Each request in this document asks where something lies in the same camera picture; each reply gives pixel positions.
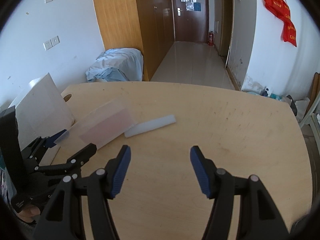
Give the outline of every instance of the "blue gripper pad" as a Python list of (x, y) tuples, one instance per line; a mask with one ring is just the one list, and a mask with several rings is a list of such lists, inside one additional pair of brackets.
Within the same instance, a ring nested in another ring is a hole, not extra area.
[(190, 160), (196, 173), (201, 191), (212, 198), (212, 187), (214, 183), (214, 173), (217, 170), (212, 160), (206, 159), (198, 146), (193, 146), (190, 151)]
[(56, 144), (54, 143), (54, 141), (56, 139), (58, 139), (62, 134), (64, 134), (67, 130), (64, 129), (61, 132), (56, 133), (55, 135), (52, 135), (51, 137), (47, 138), (47, 141), (45, 143), (45, 147), (46, 148), (53, 148), (56, 146)]
[(124, 153), (122, 154), (122, 156), (120, 156), (121, 152), (119, 154), (119, 157), (121, 157), (121, 159), (119, 160), (118, 166), (116, 167), (112, 178), (111, 196), (113, 198), (120, 193), (131, 160), (130, 147), (126, 146), (126, 148), (123, 147), (123, 149)]

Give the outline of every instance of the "door lock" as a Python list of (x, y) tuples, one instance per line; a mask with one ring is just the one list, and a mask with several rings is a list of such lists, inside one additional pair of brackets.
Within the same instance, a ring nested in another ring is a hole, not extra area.
[(181, 12), (182, 12), (182, 10), (180, 8), (178, 8), (178, 16), (181, 16)]

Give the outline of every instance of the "human hand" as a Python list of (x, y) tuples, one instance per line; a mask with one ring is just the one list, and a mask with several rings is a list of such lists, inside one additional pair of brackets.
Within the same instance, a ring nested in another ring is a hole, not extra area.
[(27, 205), (20, 213), (17, 214), (17, 216), (27, 222), (31, 223), (33, 222), (33, 218), (36, 215), (40, 215), (40, 209), (34, 205)]

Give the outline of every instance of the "wooden wardrobe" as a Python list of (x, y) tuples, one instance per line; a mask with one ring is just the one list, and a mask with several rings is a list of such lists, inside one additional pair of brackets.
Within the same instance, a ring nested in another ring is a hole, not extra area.
[(174, 42), (172, 0), (93, 0), (105, 49), (136, 48), (150, 81)]

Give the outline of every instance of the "screw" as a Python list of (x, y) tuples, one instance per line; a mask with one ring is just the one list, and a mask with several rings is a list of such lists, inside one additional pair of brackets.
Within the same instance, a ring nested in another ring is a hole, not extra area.
[(65, 176), (63, 178), (63, 182), (70, 182), (71, 181), (71, 177), (70, 176)]
[(250, 176), (250, 179), (251, 179), (252, 181), (254, 181), (254, 182), (259, 181), (259, 177), (258, 177), (257, 175), (251, 175), (251, 176)]
[(105, 172), (106, 172), (106, 171), (105, 171), (104, 169), (98, 169), (98, 170), (96, 171), (96, 174), (97, 174), (97, 175), (103, 175)]
[(217, 174), (224, 175), (224, 174), (226, 174), (226, 170), (219, 168), (219, 169), (217, 169)]

